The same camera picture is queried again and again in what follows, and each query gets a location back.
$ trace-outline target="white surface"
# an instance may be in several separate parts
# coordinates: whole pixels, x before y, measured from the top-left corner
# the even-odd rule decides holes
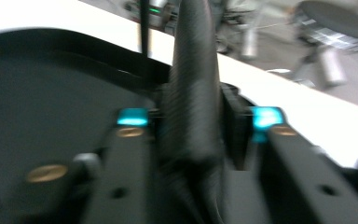
[[[35,27],[59,28],[98,37],[138,51],[138,24],[75,0],[0,1],[0,33]],[[171,63],[173,38],[151,32],[152,58]],[[340,165],[358,159],[358,106],[275,77],[219,55],[221,81],[234,84],[257,105],[281,107],[290,124]]]

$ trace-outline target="blue light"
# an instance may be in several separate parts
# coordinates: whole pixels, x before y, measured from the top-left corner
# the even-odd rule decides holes
[[[118,125],[144,127],[147,123],[147,109],[145,108],[126,108],[118,113]]]
[[[264,132],[274,124],[283,123],[283,115],[277,107],[251,107],[254,112],[254,128]]]

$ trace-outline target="gray floor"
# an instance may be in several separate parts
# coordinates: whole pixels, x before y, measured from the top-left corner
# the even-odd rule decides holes
[[[92,6],[115,13],[129,19],[129,14],[123,8],[125,0],[81,0]],[[252,61],[244,61],[239,56],[239,51],[234,50],[229,56],[249,63],[264,70],[284,68],[293,70],[306,56],[310,48],[296,40],[296,30],[288,23],[288,15],[285,10],[268,6],[265,10],[258,37],[258,57]],[[241,35],[237,31],[221,31],[227,35],[234,45],[241,41]],[[322,68],[318,63],[304,66],[298,73],[299,78],[311,80],[317,90],[323,91],[337,98],[358,105],[358,53],[341,51],[338,55],[342,68],[345,71],[348,82],[345,85],[328,87],[325,84]]]

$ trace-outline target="stool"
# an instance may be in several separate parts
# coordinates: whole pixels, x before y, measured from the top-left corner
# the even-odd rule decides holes
[[[327,84],[345,83],[336,49],[358,51],[358,15],[329,3],[304,1],[297,6],[293,22],[298,27],[299,37],[318,48],[307,59],[318,54]],[[297,74],[294,73],[291,79],[296,79]]]

